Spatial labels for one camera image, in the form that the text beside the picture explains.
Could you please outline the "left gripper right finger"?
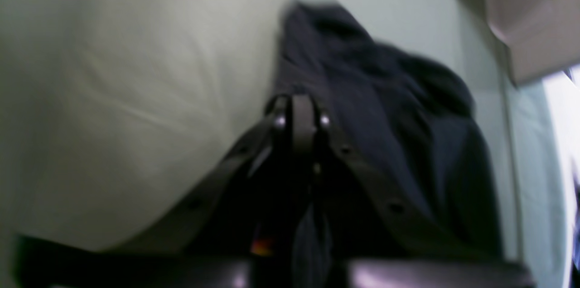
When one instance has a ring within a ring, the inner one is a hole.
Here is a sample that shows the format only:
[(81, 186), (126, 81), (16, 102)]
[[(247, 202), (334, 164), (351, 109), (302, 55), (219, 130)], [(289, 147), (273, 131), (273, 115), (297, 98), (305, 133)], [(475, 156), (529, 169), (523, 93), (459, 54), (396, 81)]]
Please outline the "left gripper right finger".
[(373, 215), (393, 242), (407, 255), (424, 259), (491, 261), (486, 251), (466, 245), (438, 226), (408, 199), (398, 181), (365, 162), (340, 129), (331, 125), (324, 107), (307, 95), (292, 96), (293, 134), (311, 146), (321, 145), (345, 168), (345, 175), (361, 187)]

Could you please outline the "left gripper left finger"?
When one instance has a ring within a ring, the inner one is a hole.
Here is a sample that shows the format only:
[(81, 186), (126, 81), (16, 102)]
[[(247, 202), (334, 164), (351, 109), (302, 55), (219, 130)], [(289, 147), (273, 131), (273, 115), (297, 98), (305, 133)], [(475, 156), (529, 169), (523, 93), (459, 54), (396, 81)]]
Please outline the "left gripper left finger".
[(262, 156), (273, 152), (274, 141), (288, 125), (287, 96), (279, 96), (255, 126), (245, 132), (227, 154), (157, 222), (112, 252), (180, 252), (192, 243), (211, 220), (232, 181), (245, 174)]

